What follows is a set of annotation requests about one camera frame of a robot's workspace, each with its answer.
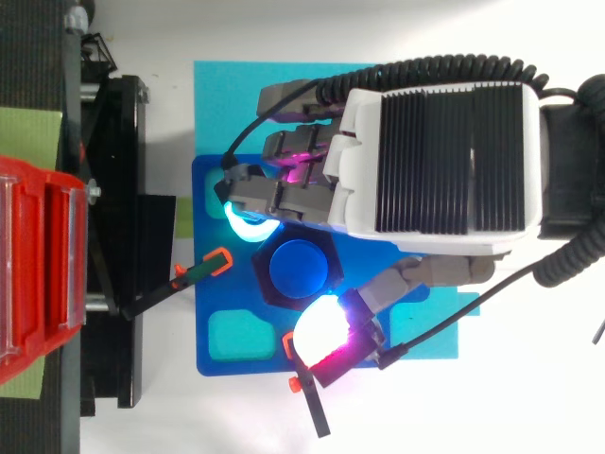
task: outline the white table surface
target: white table surface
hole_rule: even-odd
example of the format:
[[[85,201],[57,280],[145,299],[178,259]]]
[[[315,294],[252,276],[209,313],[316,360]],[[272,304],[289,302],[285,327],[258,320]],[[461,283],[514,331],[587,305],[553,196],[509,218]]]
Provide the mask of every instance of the white table surface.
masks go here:
[[[605,72],[598,2],[577,0],[97,0],[95,29],[121,74],[149,86],[147,192],[191,194],[193,61],[395,61],[444,53],[533,63],[550,87]],[[540,256],[529,242],[496,280]],[[192,240],[174,256],[193,261]],[[320,391],[318,440],[290,374],[204,377],[193,291],[145,316],[144,393],[134,410],[97,400],[81,451],[96,453],[604,452],[600,264],[559,288],[526,278],[459,328],[459,359],[358,370]]]

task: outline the blue puzzle board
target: blue puzzle board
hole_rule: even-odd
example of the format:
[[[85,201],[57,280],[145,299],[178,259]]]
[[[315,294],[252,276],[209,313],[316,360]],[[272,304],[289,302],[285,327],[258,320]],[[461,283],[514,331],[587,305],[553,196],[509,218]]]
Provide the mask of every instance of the blue puzzle board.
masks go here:
[[[221,154],[254,118],[260,90],[272,83],[313,79],[352,71],[363,64],[197,61],[194,68],[196,154],[192,165],[196,261],[218,246],[233,255],[233,267],[196,285],[198,369],[203,375],[291,371],[282,336],[294,328],[299,312],[265,303],[251,256],[260,243],[241,240],[225,219],[214,185],[222,178]],[[295,125],[266,123],[238,150],[240,162],[261,164],[265,138]],[[390,243],[334,234],[345,278],[334,290],[358,287],[406,256]],[[407,341],[470,302],[473,294],[456,288],[420,287],[378,315],[387,343]],[[458,325],[443,330],[404,357],[457,358]]]

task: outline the green paper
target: green paper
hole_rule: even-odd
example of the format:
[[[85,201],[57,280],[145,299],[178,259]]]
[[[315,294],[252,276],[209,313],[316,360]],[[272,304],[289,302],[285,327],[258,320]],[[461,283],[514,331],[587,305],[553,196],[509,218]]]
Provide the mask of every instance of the green paper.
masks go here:
[[[0,155],[55,168],[61,112],[0,107]]]
[[[39,357],[25,372],[0,386],[0,397],[40,399],[43,377],[44,357]]]
[[[193,199],[177,198],[176,238],[193,238]]]
[[[60,132],[61,112],[0,107],[0,156],[54,169]],[[0,397],[40,399],[43,377],[44,357],[40,357],[0,386]]]

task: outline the screw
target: screw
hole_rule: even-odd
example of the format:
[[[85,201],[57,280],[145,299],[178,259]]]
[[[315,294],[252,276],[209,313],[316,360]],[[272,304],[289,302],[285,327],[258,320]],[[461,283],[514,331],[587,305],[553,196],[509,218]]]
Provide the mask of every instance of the screw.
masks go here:
[[[88,14],[81,6],[69,8],[65,14],[65,31],[71,35],[82,36],[88,33]]]
[[[88,182],[88,185],[86,186],[86,195],[88,196],[88,202],[91,205],[94,205],[96,199],[101,197],[101,188],[96,185],[95,179]]]

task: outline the black cable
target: black cable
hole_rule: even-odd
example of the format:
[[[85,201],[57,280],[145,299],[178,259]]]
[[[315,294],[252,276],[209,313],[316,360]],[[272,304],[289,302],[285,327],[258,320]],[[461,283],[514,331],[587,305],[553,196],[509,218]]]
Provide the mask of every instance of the black cable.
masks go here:
[[[351,73],[322,79],[316,88],[319,104],[329,106],[347,100],[353,88],[387,92],[407,87],[474,81],[517,81],[529,85],[540,95],[548,76],[536,76],[534,65],[522,60],[492,55],[438,55],[422,59],[376,64]]]
[[[318,79],[311,80],[310,82],[304,84],[301,88],[293,91],[288,96],[282,98],[278,103],[276,103],[273,107],[268,109],[265,113],[256,117],[254,121],[252,121],[241,133],[237,136],[233,143],[229,147],[229,149],[223,155],[221,160],[221,167],[223,170],[227,170],[237,164],[237,159],[235,158],[235,151],[241,145],[241,143],[248,137],[256,128],[258,128],[265,120],[271,118],[274,114],[278,113],[285,107],[287,104],[292,102],[297,97],[304,95],[306,92],[315,87],[320,81]]]
[[[391,347],[389,350],[383,352],[381,354],[380,359],[378,360],[378,368],[385,369],[386,367],[390,366],[390,364],[392,364],[393,362],[398,360],[400,357],[405,355],[409,351],[410,348],[413,348],[413,347],[423,343],[424,341],[429,340],[436,334],[439,334],[445,328],[447,328],[448,326],[451,326],[452,324],[454,324],[455,322],[460,320],[462,317],[467,315],[469,312],[473,311],[474,309],[478,308],[483,303],[488,301],[499,291],[503,290],[504,288],[508,287],[510,284],[518,281],[522,277],[527,276],[528,274],[533,272],[534,268],[536,267],[536,265],[538,263],[539,262],[534,262],[531,265],[528,265],[525,268],[523,268],[517,272],[514,272],[509,277],[507,277],[503,281],[499,282],[498,284],[496,284],[495,286],[490,288],[488,291],[486,291],[482,295],[478,296],[474,301],[472,301],[471,303],[469,303],[468,305],[463,307],[461,310],[459,310],[455,314],[451,315],[450,317],[445,319],[443,322],[433,326],[428,331],[425,331],[420,336],[410,340],[409,342],[402,342],[398,345],[395,345],[394,347]]]
[[[546,99],[551,96],[567,96],[576,99],[578,94],[568,88],[549,88],[548,90],[542,90],[538,95],[540,99]]]
[[[605,137],[605,75],[593,76],[578,89],[577,103],[584,105],[595,117],[600,138]],[[533,275],[543,287],[553,288],[605,256],[605,215],[597,218],[554,253],[536,266]]]

